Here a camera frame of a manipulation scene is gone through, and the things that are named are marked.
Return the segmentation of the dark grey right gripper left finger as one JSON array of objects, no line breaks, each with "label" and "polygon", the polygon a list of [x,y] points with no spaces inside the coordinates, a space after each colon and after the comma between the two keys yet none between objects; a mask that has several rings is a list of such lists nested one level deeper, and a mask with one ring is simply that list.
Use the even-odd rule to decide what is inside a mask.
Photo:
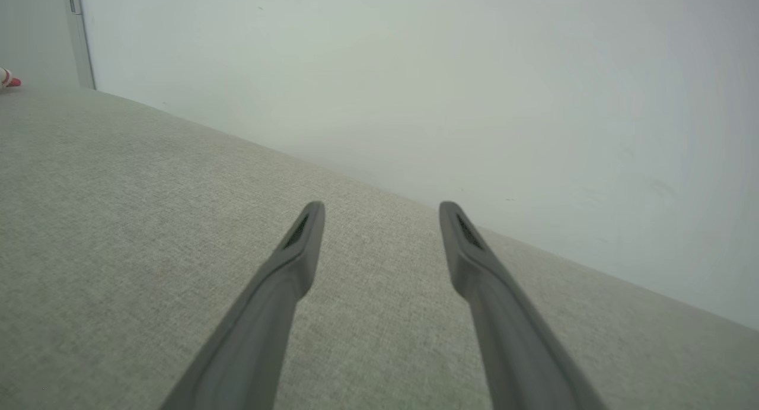
[{"label": "dark grey right gripper left finger", "polygon": [[271,409],[296,305],[314,283],[325,225],[306,204],[162,404],[163,409]]}]

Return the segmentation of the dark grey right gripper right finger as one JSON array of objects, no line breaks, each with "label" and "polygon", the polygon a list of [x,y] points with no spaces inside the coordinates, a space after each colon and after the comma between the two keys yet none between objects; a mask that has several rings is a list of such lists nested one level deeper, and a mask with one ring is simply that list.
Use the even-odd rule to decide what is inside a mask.
[{"label": "dark grey right gripper right finger", "polygon": [[448,272],[470,307],[495,409],[605,404],[463,209],[439,205]]}]

